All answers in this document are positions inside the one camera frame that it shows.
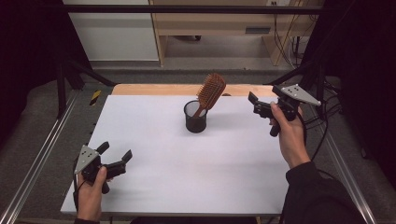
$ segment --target pen holder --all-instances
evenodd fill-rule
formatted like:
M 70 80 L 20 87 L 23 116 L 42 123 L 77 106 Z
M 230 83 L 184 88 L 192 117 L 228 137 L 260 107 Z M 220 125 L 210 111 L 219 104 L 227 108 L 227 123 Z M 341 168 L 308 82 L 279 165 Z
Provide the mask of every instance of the pen holder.
M 184 105 L 184 114 L 186 116 L 186 128 L 192 133 L 201 133 L 206 128 L 207 110 L 203 110 L 198 117 L 194 117 L 199 108 L 198 101 L 190 101 Z

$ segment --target white panel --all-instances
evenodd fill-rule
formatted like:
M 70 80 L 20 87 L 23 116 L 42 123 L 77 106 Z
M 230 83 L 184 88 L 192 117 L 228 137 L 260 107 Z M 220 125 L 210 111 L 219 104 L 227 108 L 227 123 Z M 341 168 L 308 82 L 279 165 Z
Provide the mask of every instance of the white panel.
M 262 97 L 265 102 L 275 97 Z M 109 183 L 103 212 L 123 215 L 280 214 L 288 165 L 267 119 L 247 97 L 220 97 L 202 133 L 185 127 L 193 96 L 109 96 L 89 146 L 108 141 L 102 162 L 131 149 L 126 174 Z M 74 213 L 69 190 L 61 209 Z
M 147 5 L 147 0 L 64 0 L 66 5 Z M 158 61 L 151 16 L 70 13 L 90 61 Z

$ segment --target brown hairbrush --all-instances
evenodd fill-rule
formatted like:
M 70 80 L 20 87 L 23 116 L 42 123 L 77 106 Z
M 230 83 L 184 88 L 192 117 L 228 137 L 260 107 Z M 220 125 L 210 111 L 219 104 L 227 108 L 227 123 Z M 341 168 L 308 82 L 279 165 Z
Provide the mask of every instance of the brown hairbrush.
M 199 117 L 204 109 L 206 111 L 211 109 L 220 98 L 225 86 L 225 81 L 221 75 L 217 73 L 209 74 L 205 79 L 204 85 L 198 90 L 197 96 L 200 106 L 193 117 Z

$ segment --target white tabletop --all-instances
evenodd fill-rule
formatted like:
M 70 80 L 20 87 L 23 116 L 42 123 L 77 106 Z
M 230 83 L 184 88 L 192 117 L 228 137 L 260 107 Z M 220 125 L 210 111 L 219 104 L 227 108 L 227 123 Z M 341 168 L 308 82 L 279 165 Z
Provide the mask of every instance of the white tabletop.
M 104 213 L 125 216 L 280 214 L 288 188 L 278 139 L 246 96 L 220 97 L 202 133 L 185 127 L 194 96 L 110 95 L 89 147 L 108 141 L 102 163 L 134 154 L 109 183 Z M 275 97 L 261 97 L 275 101 Z M 76 213 L 73 185 L 61 211 Z

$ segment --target hairbrush head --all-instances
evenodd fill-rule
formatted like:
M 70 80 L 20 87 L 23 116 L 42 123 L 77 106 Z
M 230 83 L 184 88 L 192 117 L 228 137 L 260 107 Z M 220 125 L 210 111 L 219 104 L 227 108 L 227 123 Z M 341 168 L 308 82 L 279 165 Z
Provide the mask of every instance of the hairbrush head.
M 220 98 L 225 89 L 225 81 L 221 75 L 217 73 L 209 74 L 204 85 L 198 90 L 197 96 L 200 107 L 209 110 Z

